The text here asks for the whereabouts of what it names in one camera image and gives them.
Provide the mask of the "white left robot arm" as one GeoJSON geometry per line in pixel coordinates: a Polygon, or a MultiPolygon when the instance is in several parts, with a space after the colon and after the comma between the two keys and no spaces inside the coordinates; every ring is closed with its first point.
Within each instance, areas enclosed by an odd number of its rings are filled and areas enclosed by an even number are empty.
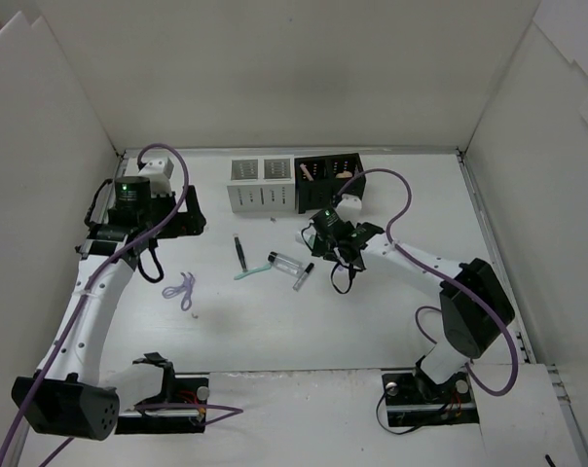
{"type": "Polygon", "coordinates": [[[177,194],[169,158],[140,162],[138,172],[114,180],[104,222],[86,222],[78,276],[55,339],[31,377],[17,377],[12,398],[39,434],[102,441],[120,415],[144,402],[162,409],[176,398],[175,371],[157,352],[145,354],[114,377],[100,372],[113,316],[143,254],[160,241],[200,235],[205,219],[194,186],[177,194]]]}

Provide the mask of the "black eyeliner pencil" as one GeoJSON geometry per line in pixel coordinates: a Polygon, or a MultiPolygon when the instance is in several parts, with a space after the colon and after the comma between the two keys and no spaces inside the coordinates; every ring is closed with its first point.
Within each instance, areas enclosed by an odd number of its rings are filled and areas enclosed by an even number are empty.
{"type": "Polygon", "coordinates": [[[236,252],[237,252],[238,259],[239,259],[241,270],[243,272],[247,272],[248,266],[247,266],[247,262],[245,259],[244,251],[243,251],[239,236],[235,233],[233,235],[233,239],[234,239],[234,244],[235,244],[235,248],[236,248],[236,252]]]}

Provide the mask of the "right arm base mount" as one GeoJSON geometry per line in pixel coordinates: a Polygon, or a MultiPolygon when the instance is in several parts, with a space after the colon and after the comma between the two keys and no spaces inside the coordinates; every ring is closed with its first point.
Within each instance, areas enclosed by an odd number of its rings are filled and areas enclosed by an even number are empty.
{"type": "Polygon", "coordinates": [[[427,427],[478,424],[480,416],[466,372],[428,387],[414,372],[382,374],[377,422],[389,434],[405,436],[427,427]]]}

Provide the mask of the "pink makeup applicator stick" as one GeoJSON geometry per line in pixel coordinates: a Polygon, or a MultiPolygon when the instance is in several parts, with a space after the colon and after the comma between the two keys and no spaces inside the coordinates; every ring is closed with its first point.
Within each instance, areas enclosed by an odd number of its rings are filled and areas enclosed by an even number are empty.
{"type": "Polygon", "coordinates": [[[305,179],[306,179],[306,180],[308,180],[308,181],[310,181],[310,182],[313,182],[313,181],[314,181],[314,179],[313,179],[313,177],[312,177],[312,174],[311,174],[311,173],[310,173],[310,171],[307,169],[306,165],[305,165],[304,163],[301,163],[301,164],[299,165],[299,167],[300,167],[300,169],[301,169],[301,171],[302,171],[302,173],[303,173],[303,175],[304,175],[305,179]]]}

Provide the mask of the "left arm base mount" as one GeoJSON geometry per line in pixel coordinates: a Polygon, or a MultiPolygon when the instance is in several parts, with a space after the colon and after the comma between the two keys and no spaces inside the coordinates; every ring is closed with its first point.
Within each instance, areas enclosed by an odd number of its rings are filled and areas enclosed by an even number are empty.
{"type": "Polygon", "coordinates": [[[166,399],[153,397],[141,405],[167,405],[167,409],[128,411],[120,416],[115,435],[194,435],[205,431],[206,409],[209,398],[209,376],[181,374],[166,399]]]}

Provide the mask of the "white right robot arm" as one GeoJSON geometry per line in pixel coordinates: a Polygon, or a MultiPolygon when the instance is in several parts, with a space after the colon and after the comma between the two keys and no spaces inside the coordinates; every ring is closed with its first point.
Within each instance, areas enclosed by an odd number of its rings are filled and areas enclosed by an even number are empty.
{"type": "Polygon", "coordinates": [[[420,398],[438,399],[450,378],[468,369],[498,338],[505,340],[510,354],[507,383],[492,389],[478,377],[473,380],[495,397],[513,388],[520,366],[509,331],[515,311],[488,262],[475,258],[461,263],[431,255],[393,238],[389,228],[347,221],[333,206],[315,213],[297,233],[297,241],[316,258],[345,269],[349,279],[369,270],[438,298],[443,337],[416,363],[413,387],[420,398]]]}

